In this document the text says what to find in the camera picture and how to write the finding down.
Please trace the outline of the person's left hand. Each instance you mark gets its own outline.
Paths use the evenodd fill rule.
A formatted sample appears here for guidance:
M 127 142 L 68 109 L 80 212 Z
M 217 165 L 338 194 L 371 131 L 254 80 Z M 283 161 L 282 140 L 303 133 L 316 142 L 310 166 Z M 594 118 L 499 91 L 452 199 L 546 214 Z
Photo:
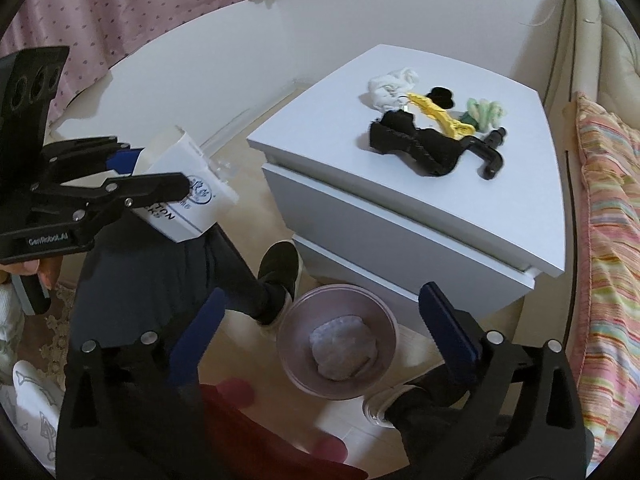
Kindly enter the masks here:
M 60 277 L 62 262 L 62 257 L 53 257 L 2 264 L 1 271 L 15 275 L 37 275 L 45 288 L 52 289 Z

